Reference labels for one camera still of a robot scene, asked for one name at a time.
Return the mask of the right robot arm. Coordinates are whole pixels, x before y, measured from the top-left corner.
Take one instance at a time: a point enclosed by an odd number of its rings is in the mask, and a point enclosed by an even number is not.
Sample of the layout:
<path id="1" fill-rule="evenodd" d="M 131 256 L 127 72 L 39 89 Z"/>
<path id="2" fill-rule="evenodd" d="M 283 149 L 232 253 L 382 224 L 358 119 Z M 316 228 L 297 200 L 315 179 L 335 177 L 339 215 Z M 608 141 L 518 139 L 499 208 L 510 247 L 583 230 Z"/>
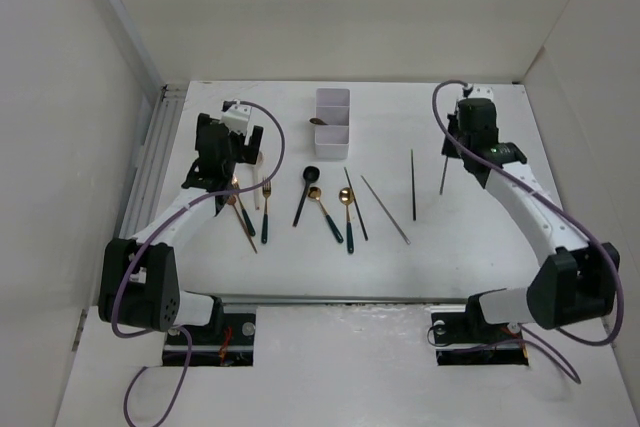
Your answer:
<path id="1" fill-rule="evenodd" d="M 528 324 L 550 330 L 611 313 L 619 265 L 616 249 L 597 247 L 541 191 L 528 159 L 511 142 L 499 141 L 492 100 L 458 101 L 448 117 L 443 153 L 465 170 L 508 212 L 540 265 L 531 284 L 475 294 L 463 316 L 465 333 L 487 340 L 500 324 Z"/>

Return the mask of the white three-compartment utensil holder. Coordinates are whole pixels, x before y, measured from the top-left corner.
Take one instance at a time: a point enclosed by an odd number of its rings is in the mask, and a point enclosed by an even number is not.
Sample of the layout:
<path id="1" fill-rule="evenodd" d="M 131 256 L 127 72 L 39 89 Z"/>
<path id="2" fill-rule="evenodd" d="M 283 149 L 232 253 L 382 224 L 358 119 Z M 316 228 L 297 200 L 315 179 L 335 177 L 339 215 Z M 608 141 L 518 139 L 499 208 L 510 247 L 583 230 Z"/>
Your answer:
<path id="1" fill-rule="evenodd" d="M 315 93 L 315 117 L 324 122 L 315 126 L 315 154 L 324 160 L 344 160 L 350 143 L 350 90 L 318 88 Z"/>

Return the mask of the dark green chopstick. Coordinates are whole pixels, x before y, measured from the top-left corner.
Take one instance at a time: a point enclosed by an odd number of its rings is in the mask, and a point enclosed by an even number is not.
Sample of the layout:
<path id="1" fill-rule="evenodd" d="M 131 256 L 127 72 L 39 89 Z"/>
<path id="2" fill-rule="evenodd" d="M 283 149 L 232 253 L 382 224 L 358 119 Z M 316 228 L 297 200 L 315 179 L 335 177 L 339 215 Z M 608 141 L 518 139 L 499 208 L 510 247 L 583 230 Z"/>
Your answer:
<path id="1" fill-rule="evenodd" d="M 410 149 L 410 168 L 411 168 L 411 202 L 412 202 L 412 220 L 417 221 L 417 202 L 416 202 L 416 180 L 415 180 L 415 163 L 414 150 Z"/>

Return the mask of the aluminium frame left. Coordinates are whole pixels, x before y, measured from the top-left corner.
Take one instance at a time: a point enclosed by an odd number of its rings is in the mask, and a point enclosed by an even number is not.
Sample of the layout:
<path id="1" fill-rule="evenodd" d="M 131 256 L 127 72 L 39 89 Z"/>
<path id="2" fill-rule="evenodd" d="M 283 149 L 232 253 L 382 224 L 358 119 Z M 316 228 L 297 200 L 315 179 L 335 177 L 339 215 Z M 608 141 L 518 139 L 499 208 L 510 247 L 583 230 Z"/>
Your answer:
<path id="1" fill-rule="evenodd" d="M 131 237 L 155 218 L 186 93 L 186 85 L 163 86 L 142 124 L 145 129 L 131 158 L 131 181 L 123 193 L 116 237 Z"/>

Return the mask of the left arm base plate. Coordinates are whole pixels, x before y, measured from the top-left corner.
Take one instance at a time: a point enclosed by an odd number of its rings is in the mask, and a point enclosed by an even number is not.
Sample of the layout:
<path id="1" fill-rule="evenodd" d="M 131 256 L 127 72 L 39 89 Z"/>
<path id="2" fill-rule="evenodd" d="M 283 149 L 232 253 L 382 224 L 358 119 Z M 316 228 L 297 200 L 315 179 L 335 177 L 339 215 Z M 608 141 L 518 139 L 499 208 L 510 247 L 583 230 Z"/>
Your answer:
<path id="1" fill-rule="evenodd" d="M 187 326 L 192 338 L 190 367 L 251 367 L 257 330 L 256 310 L 232 310 L 222 327 Z"/>

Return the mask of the aluminium rail front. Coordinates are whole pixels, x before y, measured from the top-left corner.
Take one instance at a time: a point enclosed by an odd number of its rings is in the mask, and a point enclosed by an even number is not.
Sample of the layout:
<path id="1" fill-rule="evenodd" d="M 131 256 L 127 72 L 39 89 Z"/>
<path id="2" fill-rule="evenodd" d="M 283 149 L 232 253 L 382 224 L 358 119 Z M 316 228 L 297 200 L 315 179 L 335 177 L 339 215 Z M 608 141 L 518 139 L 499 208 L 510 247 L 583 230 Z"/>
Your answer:
<path id="1" fill-rule="evenodd" d="M 280 295 L 223 295 L 218 294 L 225 306 L 363 306 L 363 305 L 436 305 L 464 306 L 466 298 L 430 297 L 327 297 L 327 296 L 280 296 Z"/>

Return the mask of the brown wooden chopstick left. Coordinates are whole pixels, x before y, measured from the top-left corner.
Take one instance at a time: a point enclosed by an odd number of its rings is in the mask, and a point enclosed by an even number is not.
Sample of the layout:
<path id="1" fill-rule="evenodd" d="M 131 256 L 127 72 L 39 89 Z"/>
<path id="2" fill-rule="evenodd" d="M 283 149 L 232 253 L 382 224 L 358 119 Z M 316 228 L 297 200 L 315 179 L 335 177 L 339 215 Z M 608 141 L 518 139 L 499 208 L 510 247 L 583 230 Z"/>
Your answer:
<path id="1" fill-rule="evenodd" d="M 236 217 L 237 217 L 237 219 L 238 219 L 238 221 L 239 221 L 239 223 L 241 225 L 241 228 L 243 230 L 243 233 L 244 233 L 245 237 L 247 238 L 247 240 L 248 240 L 253 252 L 257 255 L 258 251 L 257 251 L 257 248 L 256 248 L 254 242 L 253 242 L 253 239 L 252 239 L 252 237 L 251 237 L 251 235 L 250 235 L 250 233 L 248 231 L 248 228 L 247 228 L 247 226 L 246 226 L 246 224 L 245 224 L 245 222 L 244 222 L 244 220 L 243 220 L 243 218 L 242 218 L 242 216 L 241 216 L 236 204 L 232 200 L 233 200 L 233 198 L 230 199 L 229 205 L 233 208 L 233 210 L 234 210 L 234 212 L 236 214 Z"/>

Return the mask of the silver metal chopstick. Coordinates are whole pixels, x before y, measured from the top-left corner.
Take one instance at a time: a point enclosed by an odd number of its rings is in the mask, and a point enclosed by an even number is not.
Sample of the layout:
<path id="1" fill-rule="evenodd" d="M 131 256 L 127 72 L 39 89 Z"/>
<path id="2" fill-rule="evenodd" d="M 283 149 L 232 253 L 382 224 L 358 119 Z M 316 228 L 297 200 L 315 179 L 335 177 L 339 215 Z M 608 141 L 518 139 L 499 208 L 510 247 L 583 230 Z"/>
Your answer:
<path id="1" fill-rule="evenodd" d="M 382 209 L 382 211 L 384 212 L 386 217 L 389 219 L 389 221 L 391 222 L 393 227 L 396 229 L 396 231 L 398 232 L 400 237 L 403 239 L 405 244 L 406 245 L 411 245 L 411 240 L 409 239 L 407 234 L 403 231 L 403 229 L 400 227 L 399 223 L 393 217 L 393 215 L 391 214 L 389 209 L 386 207 L 386 205 L 384 204 L 384 202 L 382 201 L 380 196 L 377 194 L 377 192 L 374 190 L 372 185 L 369 183 L 369 181 L 365 178 L 364 175 L 360 175 L 360 178 L 362 179 L 362 181 L 364 182 L 365 186 L 370 191 L 370 193 L 372 194 L 372 196 L 374 197 L 374 199 L 376 200 L 376 202 L 378 203 L 378 205 L 380 206 L 380 208 Z"/>

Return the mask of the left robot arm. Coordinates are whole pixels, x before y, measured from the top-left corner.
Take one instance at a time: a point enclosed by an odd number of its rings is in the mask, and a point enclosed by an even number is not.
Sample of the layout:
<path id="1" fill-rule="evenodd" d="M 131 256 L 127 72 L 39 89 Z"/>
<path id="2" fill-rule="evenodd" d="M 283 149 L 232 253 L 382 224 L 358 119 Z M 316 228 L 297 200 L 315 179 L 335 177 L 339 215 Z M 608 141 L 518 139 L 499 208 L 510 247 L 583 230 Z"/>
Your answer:
<path id="1" fill-rule="evenodd" d="M 247 131 L 252 108 L 223 107 L 219 119 L 198 116 L 197 158 L 170 206 L 133 237 L 107 244 L 98 300 L 102 321 L 156 332 L 188 325 L 205 344 L 223 334 L 221 301 L 181 289 L 177 269 L 179 251 L 231 197 L 235 167 L 254 165 L 258 157 L 263 128 Z"/>

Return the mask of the brown spoon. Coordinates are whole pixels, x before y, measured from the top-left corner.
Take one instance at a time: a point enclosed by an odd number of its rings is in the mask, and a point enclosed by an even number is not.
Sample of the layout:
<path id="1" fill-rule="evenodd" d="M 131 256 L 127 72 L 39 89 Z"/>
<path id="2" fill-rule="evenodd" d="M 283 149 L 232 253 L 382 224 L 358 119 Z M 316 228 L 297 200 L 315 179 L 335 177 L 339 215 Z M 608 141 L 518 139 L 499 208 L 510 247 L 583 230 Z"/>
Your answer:
<path id="1" fill-rule="evenodd" d="M 309 122 L 311 124 L 313 124 L 313 125 L 316 125 L 316 126 L 327 126 L 327 123 L 325 121 L 323 121 L 322 119 L 317 118 L 317 117 L 310 118 Z"/>

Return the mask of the beige plastic spoon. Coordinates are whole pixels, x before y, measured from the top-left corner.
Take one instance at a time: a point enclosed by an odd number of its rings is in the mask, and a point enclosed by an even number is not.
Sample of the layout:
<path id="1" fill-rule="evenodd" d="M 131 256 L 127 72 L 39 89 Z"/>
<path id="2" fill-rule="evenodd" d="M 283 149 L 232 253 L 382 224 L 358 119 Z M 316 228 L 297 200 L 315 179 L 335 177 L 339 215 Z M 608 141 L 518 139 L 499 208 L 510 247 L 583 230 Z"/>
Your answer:
<path id="1" fill-rule="evenodd" d="M 256 158 L 256 163 L 252 167 L 252 181 L 254 185 L 258 185 L 261 181 L 260 178 L 260 169 L 264 162 L 264 156 L 261 151 L 258 152 L 258 156 Z M 256 210 L 260 209 L 260 198 L 261 198 L 261 189 L 257 187 L 253 190 L 253 199 L 254 199 L 254 207 Z"/>

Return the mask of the dark chopstick centre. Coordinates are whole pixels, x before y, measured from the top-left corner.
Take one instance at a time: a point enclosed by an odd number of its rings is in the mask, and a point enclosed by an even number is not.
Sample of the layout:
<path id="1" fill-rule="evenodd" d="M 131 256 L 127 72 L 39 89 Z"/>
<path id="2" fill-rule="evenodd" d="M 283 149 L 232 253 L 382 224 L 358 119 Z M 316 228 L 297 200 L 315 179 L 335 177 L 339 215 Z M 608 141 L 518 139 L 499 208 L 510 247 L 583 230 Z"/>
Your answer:
<path id="1" fill-rule="evenodd" d="M 359 207 L 359 204 L 358 204 L 357 196 L 356 196 L 353 184 L 351 182 L 351 178 L 350 178 L 348 169 L 345 166 L 345 167 L 343 167 L 343 170 L 344 170 L 344 173 L 345 173 L 345 177 L 346 177 L 348 186 L 351 189 L 351 193 L 353 194 L 353 203 L 354 203 L 354 206 L 355 206 L 355 209 L 356 209 L 356 215 L 358 217 L 358 221 L 359 221 L 360 226 L 361 226 L 362 235 L 364 237 L 365 242 L 368 242 L 369 241 L 369 235 L 368 235 L 368 232 L 367 232 L 367 229 L 366 229 L 366 225 L 364 223 L 364 219 L 363 219 L 362 214 L 361 214 L 361 210 L 360 210 L 360 207 Z"/>

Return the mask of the black spoon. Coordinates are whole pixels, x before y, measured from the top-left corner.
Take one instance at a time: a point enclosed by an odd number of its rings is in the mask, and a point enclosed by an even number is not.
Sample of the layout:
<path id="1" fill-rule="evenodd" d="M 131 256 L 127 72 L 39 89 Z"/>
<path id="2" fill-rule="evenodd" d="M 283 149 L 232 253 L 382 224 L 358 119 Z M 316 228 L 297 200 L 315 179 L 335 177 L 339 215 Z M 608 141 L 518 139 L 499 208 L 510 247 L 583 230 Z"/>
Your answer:
<path id="1" fill-rule="evenodd" d="M 300 219 L 303 207 L 304 207 L 305 199 L 307 198 L 308 193 L 309 193 L 309 189 L 312 187 L 312 185 L 314 183 L 316 183 L 318 181 L 319 177 L 320 177 L 320 169 L 318 167 L 313 166 L 313 165 L 309 165 L 309 166 L 306 166 L 304 168 L 304 170 L 302 172 L 302 178 L 303 178 L 303 181 L 304 181 L 304 188 L 303 188 L 302 195 L 301 195 L 301 198 L 299 200 L 299 203 L 298 203 L 298 206 L 297 206 L 297 209 L 296 209 L 296 213 L 295 213 L 295 216 L 294 216 L 294 220 L 293 220 L 293 223 L 292 223 L 293 227 L 297 227 L 298 226 L 299 219 Z"/>

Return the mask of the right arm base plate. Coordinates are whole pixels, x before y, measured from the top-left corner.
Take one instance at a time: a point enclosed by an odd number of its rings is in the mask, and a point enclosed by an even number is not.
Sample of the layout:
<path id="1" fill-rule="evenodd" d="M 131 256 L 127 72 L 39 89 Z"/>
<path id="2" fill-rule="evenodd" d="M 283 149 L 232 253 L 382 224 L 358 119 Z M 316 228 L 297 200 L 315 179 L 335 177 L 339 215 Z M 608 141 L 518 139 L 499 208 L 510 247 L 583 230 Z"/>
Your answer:
<path id="1" fill-rule="evenodd" d="M 528 366 L 522 334 L 506 324 L 472 327 L 462 311 L 431 311 L 427 340 L 438 366 Z"/>

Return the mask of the brown grey chopstick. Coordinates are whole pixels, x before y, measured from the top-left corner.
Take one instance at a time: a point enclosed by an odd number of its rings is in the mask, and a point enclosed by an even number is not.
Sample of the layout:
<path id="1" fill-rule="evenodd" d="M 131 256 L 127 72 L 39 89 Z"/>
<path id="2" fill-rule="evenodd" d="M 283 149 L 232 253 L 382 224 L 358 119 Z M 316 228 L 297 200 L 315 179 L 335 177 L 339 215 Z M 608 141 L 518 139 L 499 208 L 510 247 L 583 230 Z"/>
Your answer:
<path id="1" fill-rule="evenodd" d="M 447 168 L 448 168 L 448 161 L 449 161 L 449 158 L 445 156 L 444 163 L 443 163 L 443 169 L 442 169 L 442 173 L 441 173 L 441 180 L 440 180 L 440 184 L 439 184 L 439 195 L 440 196 L 442 196 L 443 193 L 444 193 L 446 174 L 447 174 Z"/>

